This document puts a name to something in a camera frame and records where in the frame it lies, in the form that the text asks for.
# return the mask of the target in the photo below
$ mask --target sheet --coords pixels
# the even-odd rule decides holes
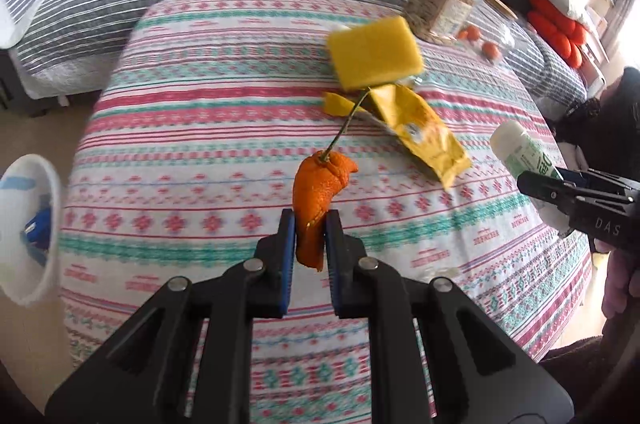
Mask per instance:
[[[166,0],[136,26],[78,147],[60,238],[76,364],[176,274],[200,281],[250,257],[290,207],[300,162],[340,120],[327,33],[394,14],[363,0]],[[417,89],[473,167],[449,191],[396,138],[356,118],[338,143],[360,170],[334,200],[347,234],[403,276],[451,277],[534,358],[557,340],[591,274],[495,159],[516,119],[562,164],[509,66],[420,43]],[[211,322],[210,328],[221,331]],[[370,420],[367,325],[332,313],[328,276],[296,265],[282,321],[254,327],[252,422]]]

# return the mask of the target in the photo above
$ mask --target crumpled food wrapper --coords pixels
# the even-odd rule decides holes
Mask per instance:
[[[369,97],[384,124],[412,154],[434,171],[444,188],[450,188],[456,176],[471,167],[465,149],[429,104],[414,91],[403,85],[388,84],[372,88]],[[338,94],[324,95],[326,114],[348,115],[352,107],[351,100]]]

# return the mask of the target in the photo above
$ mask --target orange cushion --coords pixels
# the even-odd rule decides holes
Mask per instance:
[[[546,40],[546,42],[560,55],[560,58],[567,59],[571,56],[571,42],[564,32],[556,32],[551,40]]]
[[[548,42],[551,37],[558,32],[558,27],[547,20],[539,11],[529,11],[527,20],[537,30],[540,37]]]
[[[582,55],[580,54],[580,49],[575,45],[574,42],[569,42],[571,45],[571,56],[566,58],[566,64],[569,65],[572,69],[579,69],[582,66]]]
[[[582,24],[575,23],[574,33],[569,37],[569,40],[575,43],[575,45],[584,45],[587,43],[587,30]]]
[[[529,0],[529,2],[567,36],[574,33],[576,21],[564,16],[549,0]]]

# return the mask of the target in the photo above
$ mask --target hand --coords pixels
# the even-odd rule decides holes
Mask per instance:
[[[629,295],[640,297],[640,269],[634,267],[626,253],[601,241],[595,241],[595,244],[601,252],[611,252],[602,300],[602,313],[609,319],[625,311]]]

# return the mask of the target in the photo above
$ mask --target white bowl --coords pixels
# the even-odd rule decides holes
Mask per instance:
[[[50,197],[51,235],[43,267],[30,256],[20,234]],[[0,287],[12,301],[28,306],[52,297],[58,286],[58,232],[61,187],[53,165],[39,155],[24,155],[0,179]]]

